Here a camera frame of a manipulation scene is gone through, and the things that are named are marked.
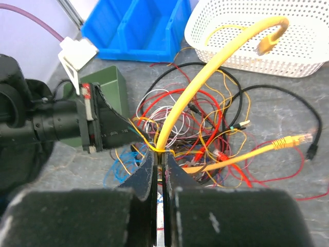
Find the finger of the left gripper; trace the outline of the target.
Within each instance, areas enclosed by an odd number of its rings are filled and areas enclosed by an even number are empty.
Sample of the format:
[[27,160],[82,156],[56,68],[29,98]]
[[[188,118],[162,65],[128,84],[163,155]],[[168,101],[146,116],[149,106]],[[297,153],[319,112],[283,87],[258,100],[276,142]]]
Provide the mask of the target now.
[[149,135],[134,128],[128,118],[119,114],[106,100],[100,85],[95,85],[97,117],[103,149],[114,149],[149,140]]

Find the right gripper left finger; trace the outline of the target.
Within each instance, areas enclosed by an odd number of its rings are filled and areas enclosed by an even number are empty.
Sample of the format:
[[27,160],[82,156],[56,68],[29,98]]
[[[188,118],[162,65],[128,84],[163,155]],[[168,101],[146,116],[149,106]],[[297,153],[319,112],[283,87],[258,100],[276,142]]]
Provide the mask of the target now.
[[140,166],[118,188],[132,189],[140,201],[157,199],[157,161],[154,151],[147,151]]

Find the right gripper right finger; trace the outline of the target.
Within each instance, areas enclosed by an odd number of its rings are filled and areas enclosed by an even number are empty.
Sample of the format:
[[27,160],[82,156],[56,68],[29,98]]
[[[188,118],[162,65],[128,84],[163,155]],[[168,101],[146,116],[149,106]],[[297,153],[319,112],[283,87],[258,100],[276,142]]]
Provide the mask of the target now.
[[198,183],[188,175],[176,162],[170,152],[162,154],[162,185],[167,192],[172,192],[176,187],[196,187]]

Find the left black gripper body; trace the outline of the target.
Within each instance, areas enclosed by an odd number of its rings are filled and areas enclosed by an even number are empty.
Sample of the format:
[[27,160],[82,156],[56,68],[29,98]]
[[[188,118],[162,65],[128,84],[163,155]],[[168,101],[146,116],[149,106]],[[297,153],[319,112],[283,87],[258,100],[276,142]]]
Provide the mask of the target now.
[[103,150],[100,125],[100,94],[97,86],[85,87],[91,98],[84,95],[56,100],[44,82],[28,82],[33,95],[33,107],[28,111],[25,123],[25,144],[53,143],[64,139],[81,139],[88,153]]

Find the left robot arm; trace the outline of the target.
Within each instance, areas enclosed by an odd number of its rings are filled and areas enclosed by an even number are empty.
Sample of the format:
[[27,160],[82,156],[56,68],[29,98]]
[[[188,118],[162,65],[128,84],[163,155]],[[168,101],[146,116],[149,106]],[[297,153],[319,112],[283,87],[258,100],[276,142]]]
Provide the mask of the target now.
[[16,59],[1,55],[1,195],[33,181],[55,142],[75,137],[92,153],[140,142],[145,133],[107,102],[98,83],[57,99],[44,82],[26,79]]

